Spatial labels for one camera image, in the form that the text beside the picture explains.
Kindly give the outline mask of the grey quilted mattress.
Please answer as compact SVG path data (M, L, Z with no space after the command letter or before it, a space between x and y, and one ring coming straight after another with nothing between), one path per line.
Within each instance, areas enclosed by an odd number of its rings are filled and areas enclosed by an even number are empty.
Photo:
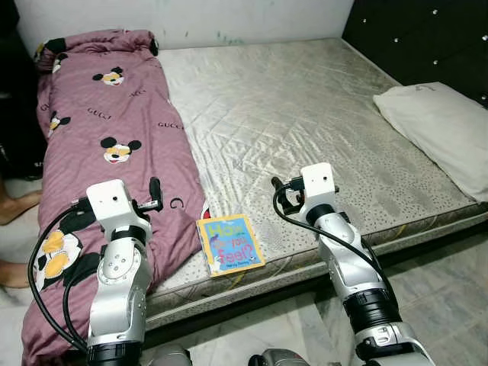
M273 177L328 162L339 205L367 244L386 255L483 223L464 194L381 116L374 95L391 77L337 38L162 51L210 212L245 215L266 264L212 278L189 258L147 299L158 329L326 275L310 231L271 206Z

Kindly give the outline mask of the grey right robot leg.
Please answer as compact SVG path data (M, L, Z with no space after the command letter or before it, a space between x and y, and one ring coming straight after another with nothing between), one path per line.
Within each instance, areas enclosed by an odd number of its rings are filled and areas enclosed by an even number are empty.
M262 353L252 355L247 366L310 366L310 363L289 349L267 348Z

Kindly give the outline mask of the person in black clothes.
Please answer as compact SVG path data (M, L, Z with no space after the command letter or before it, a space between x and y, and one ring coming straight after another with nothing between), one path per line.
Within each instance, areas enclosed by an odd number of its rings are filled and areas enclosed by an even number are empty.
M14 222L27 210L40 203L42 191L31 191L21 197L11 197L3 185L0 185L0 226ZM27 288L27 265L14 264L0 259L0 286L7 288Z

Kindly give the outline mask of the colourful children's book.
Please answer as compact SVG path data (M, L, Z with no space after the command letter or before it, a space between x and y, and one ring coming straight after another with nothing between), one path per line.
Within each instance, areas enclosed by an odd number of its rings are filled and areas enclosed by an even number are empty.
M245 215L207 217L196 223L210 278L266 265L251 220Z

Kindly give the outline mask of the black bed frame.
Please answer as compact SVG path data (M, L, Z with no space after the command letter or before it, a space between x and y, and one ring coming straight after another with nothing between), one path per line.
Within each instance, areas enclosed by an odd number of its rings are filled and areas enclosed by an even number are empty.
M463 239L473 237L478 230L486 229L487 223L478 223L468 229L452 231L452 233L436 234L414 246L406 247L400 251L392 251L379 255L379 262L388 271L388 279L393 279L393 268L397 265L405 265L412 259L424 258L419 265L428 264L433 259L454 254L454 250L447 247L460 242ZM296 297L307 292L328 292L331 290L330 280L324 265L310 266L311 276L300 280L292 280L275 276L268 280L268 290L248 290L245 292L232 292L229 300L218 297L216 300L205 300L202 307L191 306L187 310L179 310L173 321L163 322L151 327L146 333L144 346L163 345L165 342L175 341L176 338L191 334L193 331L202 330L214 326L219 322L248 313L258 308L271 306L289 297Z

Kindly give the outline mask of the dark tufted headboard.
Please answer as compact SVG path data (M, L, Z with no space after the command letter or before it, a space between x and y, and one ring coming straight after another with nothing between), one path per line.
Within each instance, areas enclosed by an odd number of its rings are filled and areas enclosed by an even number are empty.
M488 0L355 0L342 39L403 86L488 105Z

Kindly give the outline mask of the black bag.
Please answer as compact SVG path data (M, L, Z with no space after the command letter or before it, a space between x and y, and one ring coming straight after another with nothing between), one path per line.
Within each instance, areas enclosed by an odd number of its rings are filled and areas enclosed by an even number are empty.
M14 0L0 0L0 175L42 177L47 148L37 119L38 74L17 26Z

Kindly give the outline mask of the grey robot leg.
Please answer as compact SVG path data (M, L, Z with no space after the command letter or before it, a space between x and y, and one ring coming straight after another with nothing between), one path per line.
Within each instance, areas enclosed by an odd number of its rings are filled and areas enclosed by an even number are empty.
M151 352L146 366L193 366L191 353L180 345L160 345Z
M310 366L310 363L289 349L267 348L262 353L252 355L247 366Z

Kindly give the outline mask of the grey left robot leg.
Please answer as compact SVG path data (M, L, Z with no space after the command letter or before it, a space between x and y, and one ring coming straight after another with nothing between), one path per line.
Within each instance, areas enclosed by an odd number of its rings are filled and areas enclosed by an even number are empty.
M151 352L146 366L193 366L191 353L180 345L160 345Z

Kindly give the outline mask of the white pillow with black writing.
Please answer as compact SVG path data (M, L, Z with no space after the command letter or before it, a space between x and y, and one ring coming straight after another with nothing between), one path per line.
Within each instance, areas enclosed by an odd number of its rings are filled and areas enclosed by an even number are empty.
M488 109L440 82L374 95L384 119L478 202L488 201Z

